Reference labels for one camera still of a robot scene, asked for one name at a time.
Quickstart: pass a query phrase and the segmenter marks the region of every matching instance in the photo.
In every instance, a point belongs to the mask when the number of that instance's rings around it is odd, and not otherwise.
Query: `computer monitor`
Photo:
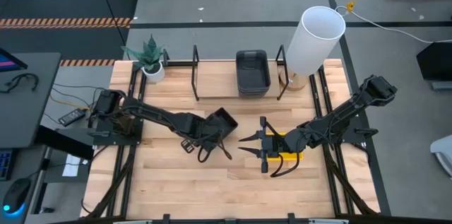
[[[27,69],[27,64],[0,48],[0,72]]]

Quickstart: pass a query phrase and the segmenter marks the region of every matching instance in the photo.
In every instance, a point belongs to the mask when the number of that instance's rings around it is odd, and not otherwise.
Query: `succulent plant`
[[[135,56],[135,58],[137,58],[138,60],[138,63],[146,71],[151,71],[154,68],[154,66],[159,63],[160,57],[163,54],[162,47],[157,47],[152,34],[150,35],[148,43],[143,42],[142,52],[133,51],[128,47],[121,48],[128,54]]]

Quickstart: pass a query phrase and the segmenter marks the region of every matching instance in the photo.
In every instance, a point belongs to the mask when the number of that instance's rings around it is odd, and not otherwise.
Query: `gray floor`
[[[336,0],[345,4],[349,0]],[[358,0],[355,11],[374,21],[445,21],[452,16],[452,0]],[[230,21],[296,21],[304,9],[328,5],[328,0],[138,0],[134,23],[199,23]],[[346,21],[357,21],[347,16]],[[452,28],[402,29],[430,40],[451,39]],[[192,45],[200,58],[233,58],[240,49],[264,49],[273,57],[280,44],[288,47],[294,28],[174,28],[130,30],[127,46],[139,48],[152,33],[172,59],[190,59]],[[449,117],[452,93],[435,93],[422,80],[415,55],[427,45],[376,28],[349,28],[346,32],[352,62],[361,82],[375,73],[398,87],[387,107],[369,108],[383,183],[395,216],[452,219],[452,181],[429,153],[429,144],[452,134]],[[339,46],[331,57],[342,58]],[[111,67],[61,68],[57,82],[107,87]],[[62,89],[90,102],[93,90]],[[57,93],[60,100],[70,100]],[[71,110],[53,102],[46,113],[60,117]],[[54,128],[48,118],[42,123]],[[84,184],[53,184],[45,206],[56,213],[31,216],[28,223],[73,220],[80,212]],[[70,191],[60,198],[58,191]]]

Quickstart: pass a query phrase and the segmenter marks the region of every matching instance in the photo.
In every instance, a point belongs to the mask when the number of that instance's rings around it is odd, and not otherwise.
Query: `computer mouse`
[[[5,213],[16,213],[23,207],[30,185],[31,181],[28,178],[17,179],[13,182],[3,199]]]

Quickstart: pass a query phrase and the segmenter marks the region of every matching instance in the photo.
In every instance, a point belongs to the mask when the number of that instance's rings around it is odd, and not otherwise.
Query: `yellow block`
[[[279,133],[279,134],[281,136],[285,136],[286,133]],[[267,133],[266,135],[267,136],[273,136],[274,134],[273,133]],[[280,154],[281,154],[282,159],[284,161],[297,160],[297,154],[296,153],[280,153]],[[303,160],[303,153],[299,153],[299,159]],[[281,160],[278,157],[278,158],[267,158],[267,161],[278,161],[279,162]]]

